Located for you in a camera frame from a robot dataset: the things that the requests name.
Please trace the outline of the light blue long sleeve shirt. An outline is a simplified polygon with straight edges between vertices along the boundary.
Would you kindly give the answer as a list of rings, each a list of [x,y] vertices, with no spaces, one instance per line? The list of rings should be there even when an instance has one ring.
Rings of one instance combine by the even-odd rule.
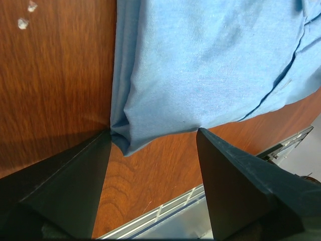
[[[125,156],[319,88],[320,1],[117,2],[110,129]]]

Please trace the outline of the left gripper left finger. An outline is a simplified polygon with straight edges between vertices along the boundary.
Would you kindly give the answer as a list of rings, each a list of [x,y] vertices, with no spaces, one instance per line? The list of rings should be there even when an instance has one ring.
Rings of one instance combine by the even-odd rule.
[[[1,238],[91,238],[109,131],[1,178]]]

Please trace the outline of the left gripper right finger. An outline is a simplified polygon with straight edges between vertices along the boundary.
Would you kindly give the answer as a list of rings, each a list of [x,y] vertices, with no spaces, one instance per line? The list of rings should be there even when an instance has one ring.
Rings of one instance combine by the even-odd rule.
[[[320,238],[320,185],[207,129],[197,149],[214,238]]]

